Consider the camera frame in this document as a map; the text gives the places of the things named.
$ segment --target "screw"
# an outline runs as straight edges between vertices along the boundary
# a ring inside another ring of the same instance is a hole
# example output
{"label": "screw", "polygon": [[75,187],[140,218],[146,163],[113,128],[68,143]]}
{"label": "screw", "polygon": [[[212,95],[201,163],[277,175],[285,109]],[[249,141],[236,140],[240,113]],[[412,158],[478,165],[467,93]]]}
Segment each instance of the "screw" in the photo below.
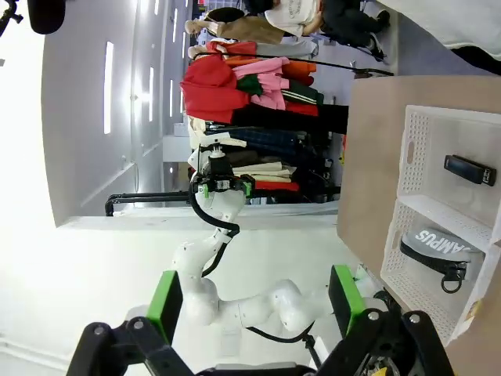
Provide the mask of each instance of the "screw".
{"label": "screw", "polygon": [[369,313],[369,320],[376,321],[378,319],[379,319],[379,313],[377,313],[377,312]]}
{"label": "screw", "polygon": [[144,327],[144,323],[142,321],[136,321],[134,323],[134,329],[139,330],[139,329],[142,329],[142,327]]}
{"label": "screw", "polygon": [[409,321],[413,324],[417,324],[421,321],[421,318],[419,315],[416,315],[415,313],[409,318]]}

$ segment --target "white logo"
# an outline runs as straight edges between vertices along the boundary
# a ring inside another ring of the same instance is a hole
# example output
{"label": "white logo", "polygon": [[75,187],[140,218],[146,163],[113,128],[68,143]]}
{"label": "white logo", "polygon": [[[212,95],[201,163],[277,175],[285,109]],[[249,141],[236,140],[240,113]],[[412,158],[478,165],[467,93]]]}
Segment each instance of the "white logo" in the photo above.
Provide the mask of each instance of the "white logo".
{"label": "white logo", "polygon": [[423,230],[416,235],[416,239],[420,240],[422,243],[425,243],[427,246],[433,248],[435,251],[442,252],[444,254],[447,253],[457,253],[459,251],[471,251],[470,247],[465,247],[464,245],[459,245],[455,241],[447,240],[442,237],[437,240],[437,235],[434,233],[430,233],[429,231]]}

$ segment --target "brown table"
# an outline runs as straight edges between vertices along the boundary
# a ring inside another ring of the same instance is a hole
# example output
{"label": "brown table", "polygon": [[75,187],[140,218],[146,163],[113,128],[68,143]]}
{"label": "brown table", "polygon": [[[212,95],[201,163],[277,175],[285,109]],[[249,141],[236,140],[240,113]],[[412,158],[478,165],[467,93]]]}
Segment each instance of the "brown table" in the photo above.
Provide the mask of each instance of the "brown table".
{"label": "brown table", "polygon": [[[408,104],[501,114],[501,78],[412,76],[355,81],[337,232],[376,276],[395,206]],[[446,350],[460,376],[501,372],[500,267],[470,329]]]}

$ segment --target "gray pouch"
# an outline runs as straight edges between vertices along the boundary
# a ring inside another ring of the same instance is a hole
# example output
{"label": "gray pouch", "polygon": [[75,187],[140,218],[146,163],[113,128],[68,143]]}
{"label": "gray pouch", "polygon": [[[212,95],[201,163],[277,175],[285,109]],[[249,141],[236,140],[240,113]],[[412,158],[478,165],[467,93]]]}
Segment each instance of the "gray pouch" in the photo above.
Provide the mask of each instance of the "gray pouch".
{"label": "gray pouch", "polygon": [[[484,261],[479,249],[451,233],[430,227],[404,233],[400,251],[443,274],[442,290],[448,294],[457,292],[463,280],[476,280]],[[457,287],[449,289],[445,282],[457,282]]]}

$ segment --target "person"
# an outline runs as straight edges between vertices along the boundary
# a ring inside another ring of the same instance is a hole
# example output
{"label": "person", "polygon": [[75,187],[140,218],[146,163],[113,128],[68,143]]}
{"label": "person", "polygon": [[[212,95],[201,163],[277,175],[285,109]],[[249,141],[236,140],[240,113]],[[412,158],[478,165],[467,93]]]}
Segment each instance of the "person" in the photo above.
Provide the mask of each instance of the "person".
{"label": "person", "polygon": [[[252,49],[247,50],[247,44],[252,44],[249,47]],[[222,52],[222,53],[245,53],[251,54],[254,50],[257,55],[268,55],[268,56],[285,56],[285,57],[295,57],[298,59],[310,60],[312,57],[316,56],[319,51],[319,46],[309,41],[308,39],[302,39],[293,43],[281,43],[279,45],[270,45],[268,43],[256,43],[256,42],[232,42],[225,39],[215,38],[208,42],[206,45],[193,45],[188,48],[188,56],[190,59],[194,59],[195,56],[200,52]],[[231,56],[223,55],[224,59],[228,59]]]}
{"label": "person", "polygon": [[252,13],[264,13],[268,22],[298,37],[320,29],[341,44],[366,47],[378,58],[384,54],[376,34],[390,25],[390,13],[377,18],[360,10],[359,0],[244,0]]}
{"label": "person", "polygon": [[256,16],[240,17],[232,22],[213,20],[187,20],[185,29],[188,34],[198,34],[202,29],[219,38],[253,41],[278,45],[284,31],[273,27],[266,19]]}

